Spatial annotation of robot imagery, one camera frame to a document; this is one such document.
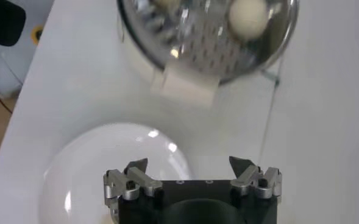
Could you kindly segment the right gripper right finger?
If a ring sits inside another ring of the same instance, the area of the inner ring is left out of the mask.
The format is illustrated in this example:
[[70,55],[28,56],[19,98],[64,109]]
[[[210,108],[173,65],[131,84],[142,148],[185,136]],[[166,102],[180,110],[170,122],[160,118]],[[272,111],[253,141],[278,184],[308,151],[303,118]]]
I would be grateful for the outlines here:
[[250,192],[262,200],[282,195],[282,173],[278,168],[269,167],[264,173],[251,160],[235,156],[229,156],[229,163],[236,176],[230,185],[241,197]]

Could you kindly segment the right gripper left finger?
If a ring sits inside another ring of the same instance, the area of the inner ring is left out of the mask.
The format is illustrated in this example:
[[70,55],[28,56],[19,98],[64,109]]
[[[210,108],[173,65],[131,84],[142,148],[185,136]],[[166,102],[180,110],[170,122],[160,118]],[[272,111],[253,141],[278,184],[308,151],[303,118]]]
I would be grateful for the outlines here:
[[148,159],[143,158],[128,163],[121,172],[118,169],[107,170],[103,175],[104,203],[113,207],[118,198],[133,201],[140,196],[142,189],[148,197],[154,197],[163,189],[163,183],[146,175]]

